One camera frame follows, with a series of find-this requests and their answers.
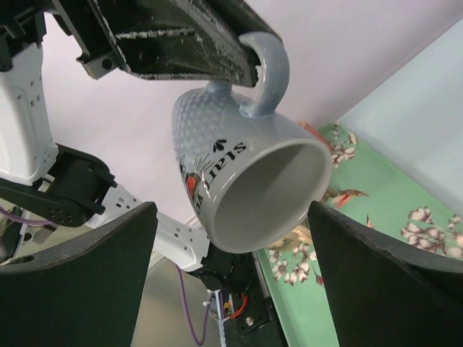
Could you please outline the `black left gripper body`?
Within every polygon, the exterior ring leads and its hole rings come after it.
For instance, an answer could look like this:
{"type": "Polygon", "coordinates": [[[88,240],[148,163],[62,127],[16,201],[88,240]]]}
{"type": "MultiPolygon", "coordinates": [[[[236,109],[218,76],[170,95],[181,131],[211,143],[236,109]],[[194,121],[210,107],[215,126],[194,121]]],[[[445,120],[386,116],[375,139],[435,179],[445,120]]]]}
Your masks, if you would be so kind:
{"type": "Polygon", "coordinates": [[[28,46],[42,44],[47,33],[45,13],[52,14],[64,33],[76,40],[82,51],[77,61],[93,79],[119,68],[92,1],[2,1],[2,72],[11,70],[12,59],[28,46]]]}

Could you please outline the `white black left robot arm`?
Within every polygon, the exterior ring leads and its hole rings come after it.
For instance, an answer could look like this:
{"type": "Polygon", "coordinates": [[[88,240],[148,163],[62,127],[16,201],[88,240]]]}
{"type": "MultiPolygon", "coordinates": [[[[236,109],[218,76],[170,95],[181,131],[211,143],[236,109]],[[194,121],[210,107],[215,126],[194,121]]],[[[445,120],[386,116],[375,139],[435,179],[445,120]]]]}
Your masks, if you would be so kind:
{"type": "Polygon", "coordinates": [[[77,227],[137,202],[97,157],[54,142],[43,95],[44,15],[79,47],[93,78],[119,69],[144,80],[222,80],[253,87],[262,61],[243,43],[273,28],[245,1],[3,1],[1,197],[77,227]]]}

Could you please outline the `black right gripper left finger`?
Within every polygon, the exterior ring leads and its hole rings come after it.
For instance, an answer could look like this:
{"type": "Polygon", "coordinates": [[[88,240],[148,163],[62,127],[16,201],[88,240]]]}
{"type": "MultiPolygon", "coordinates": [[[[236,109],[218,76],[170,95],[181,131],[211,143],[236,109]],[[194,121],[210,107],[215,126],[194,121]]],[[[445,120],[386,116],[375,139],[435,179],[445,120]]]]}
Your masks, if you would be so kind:
{"type": "Polygon", "coordinates": [[[144,202],[1,266],[2,346],[130,346],[158,226],[144,202]]]}

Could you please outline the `light blue coffee mug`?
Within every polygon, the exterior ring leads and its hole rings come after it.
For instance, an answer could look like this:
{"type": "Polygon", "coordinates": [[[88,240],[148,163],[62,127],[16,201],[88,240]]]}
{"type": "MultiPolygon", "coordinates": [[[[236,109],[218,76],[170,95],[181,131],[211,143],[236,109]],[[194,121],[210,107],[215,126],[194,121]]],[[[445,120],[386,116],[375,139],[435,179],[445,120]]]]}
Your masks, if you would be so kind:
{"type": "Polygon", "coordinates": [[[254,99],[228,82],[185,92],[172,111],[177,163],[190,203],[217,248],[253,252],[286,236],[320,200],[331,180],[331,152],[279,114],[289,84],[289,58],[269,33],[241,35],[260,59],[254,99]]]}

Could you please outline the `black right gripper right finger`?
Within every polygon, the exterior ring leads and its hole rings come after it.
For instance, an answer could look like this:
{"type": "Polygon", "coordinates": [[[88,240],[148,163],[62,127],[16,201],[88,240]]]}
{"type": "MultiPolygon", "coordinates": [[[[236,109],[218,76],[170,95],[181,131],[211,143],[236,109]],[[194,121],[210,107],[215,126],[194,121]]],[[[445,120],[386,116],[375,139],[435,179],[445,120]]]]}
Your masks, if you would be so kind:
{"type": "Polygon", "coordinates": [[[462,261],[320,202],[308,221],[340,346],[462,345],[462,261]]]}

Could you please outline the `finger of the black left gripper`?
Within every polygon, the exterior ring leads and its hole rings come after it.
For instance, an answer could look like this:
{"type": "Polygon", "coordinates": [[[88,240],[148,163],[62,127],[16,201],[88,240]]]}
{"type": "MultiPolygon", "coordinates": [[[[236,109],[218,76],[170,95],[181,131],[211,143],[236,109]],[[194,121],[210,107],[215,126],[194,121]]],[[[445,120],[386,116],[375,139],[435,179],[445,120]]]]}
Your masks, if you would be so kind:
{"type": "Polygon", "coordinates": [[[246,1],[212,0],[206,3],[229,26],[236,38],[250,32],[267,32],[283,42],[273,28],[246,1]]]}
{"type": "Polygon", "coordinates": [[[253,87],[256,61],[207,1],[92,1],[119,69],[145,80],[253,87]]]}

